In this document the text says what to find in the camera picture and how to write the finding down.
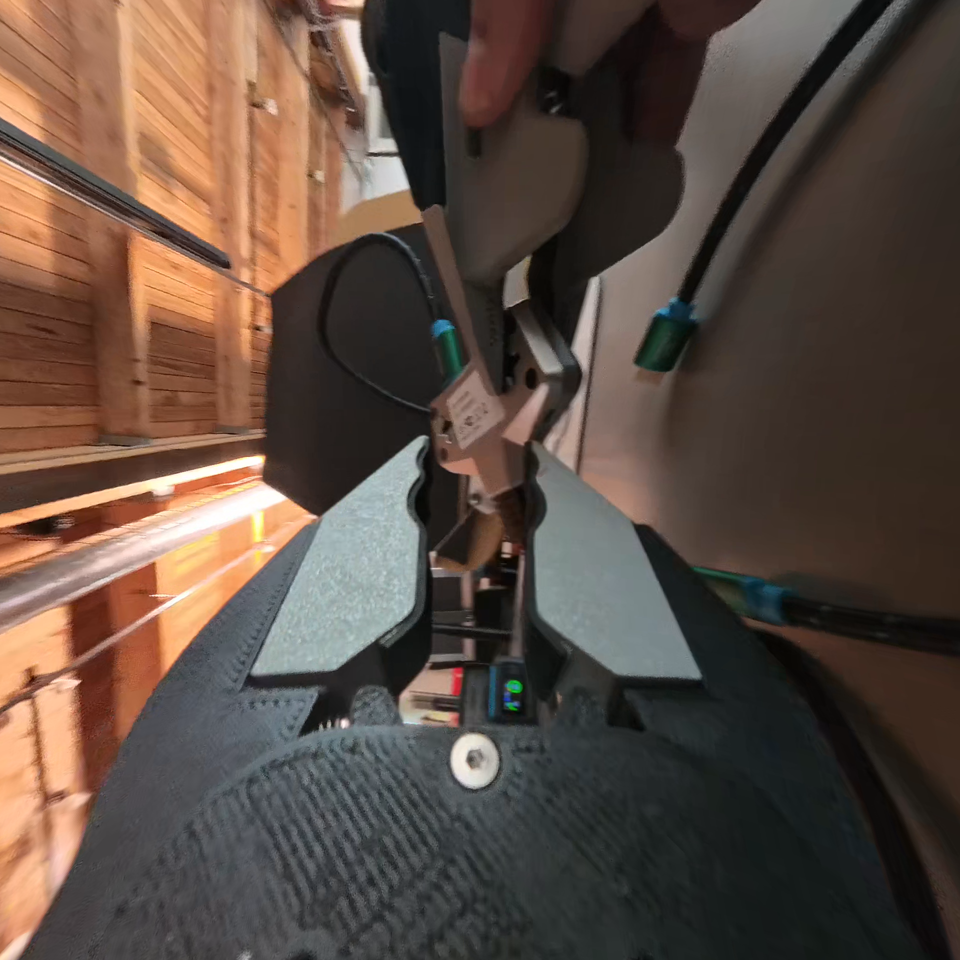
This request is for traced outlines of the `silver metal pipe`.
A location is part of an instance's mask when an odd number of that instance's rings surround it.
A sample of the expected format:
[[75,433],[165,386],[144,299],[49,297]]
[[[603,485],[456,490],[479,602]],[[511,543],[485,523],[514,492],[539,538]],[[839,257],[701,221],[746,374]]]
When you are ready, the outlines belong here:
[[2,572],[1,632],[281,504],[274,491],[252,487],[183,510],[165,510],[22,561]]

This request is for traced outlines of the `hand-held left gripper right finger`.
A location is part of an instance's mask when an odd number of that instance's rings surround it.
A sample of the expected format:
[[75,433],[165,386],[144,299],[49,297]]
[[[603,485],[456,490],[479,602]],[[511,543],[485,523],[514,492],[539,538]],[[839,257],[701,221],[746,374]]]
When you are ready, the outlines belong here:
[[695,689],[703,674],[635,525],[540,443],[525,482],[524,662],[547,701]]

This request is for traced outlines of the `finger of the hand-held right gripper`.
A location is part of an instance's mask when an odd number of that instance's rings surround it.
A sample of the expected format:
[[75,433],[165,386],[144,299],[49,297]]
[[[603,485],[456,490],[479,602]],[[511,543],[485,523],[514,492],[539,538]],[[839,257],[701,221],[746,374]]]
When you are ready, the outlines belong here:
[[510,268],[501,282],[502,363],[490,442],[493,481],[522,480],[526,447],[544,442],[560,425],[582,380],[571,347],[529,290],[523,271],[529,265],[526,260]]
[[505,311],[503,281],[476,285],[463,280],[450,237],[447,212],[434,204],[422,212],[422,222],[442,293],[449,310],[443,320],[451,331],[431,329],[431,339],[444,387],[473,370],[488,392],[503,400]]

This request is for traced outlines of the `black ceiling rail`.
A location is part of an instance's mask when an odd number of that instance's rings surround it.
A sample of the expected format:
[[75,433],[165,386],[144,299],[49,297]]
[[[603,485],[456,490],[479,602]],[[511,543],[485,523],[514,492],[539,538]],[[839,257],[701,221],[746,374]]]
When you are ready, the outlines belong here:
[[221,275],[233,274],[232,261],[221,249],[7,121],[1,122],[1,160],[161,246]]

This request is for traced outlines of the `person's right hand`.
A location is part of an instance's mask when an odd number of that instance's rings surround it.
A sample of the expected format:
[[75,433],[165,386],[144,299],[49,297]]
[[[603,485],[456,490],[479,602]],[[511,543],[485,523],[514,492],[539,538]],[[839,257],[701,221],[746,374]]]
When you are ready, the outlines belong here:
[[[621,124],[630,140],[676,145],[713,36],[748,15],[757,1],[661,1],[613,48]],[[460,108],[469,128],[505,114],[542,59],[555,2],[483,1],[471,9]]]

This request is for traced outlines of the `small device with coloured display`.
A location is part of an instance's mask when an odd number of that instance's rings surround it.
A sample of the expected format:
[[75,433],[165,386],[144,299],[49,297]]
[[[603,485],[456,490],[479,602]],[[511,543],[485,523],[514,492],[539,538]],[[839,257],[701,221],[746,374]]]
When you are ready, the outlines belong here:
[[523,660],[500,658],[488,668],[486,719],[495,725],[526,725],[532,721],[532,699]]

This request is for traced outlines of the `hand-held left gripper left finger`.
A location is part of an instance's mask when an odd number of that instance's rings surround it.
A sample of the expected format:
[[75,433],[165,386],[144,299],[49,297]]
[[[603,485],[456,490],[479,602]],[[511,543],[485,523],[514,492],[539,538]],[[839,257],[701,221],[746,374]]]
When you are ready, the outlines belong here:
[[253,686],[400,694],[426,666],[428,448],[413,439],[319,519],[250,668]]

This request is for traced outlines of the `black monitor with wooden frame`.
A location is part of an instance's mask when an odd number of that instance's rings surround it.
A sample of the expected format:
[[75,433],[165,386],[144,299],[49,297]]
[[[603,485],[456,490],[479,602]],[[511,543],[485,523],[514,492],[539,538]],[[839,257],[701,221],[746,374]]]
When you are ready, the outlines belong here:
[[265,480],[320,518],[415,438],[428,440],[428,555],[458,521],[457,479],[435,460],[444,386],[431,339],[450,310],[424,224],[370,229],[271,296]]

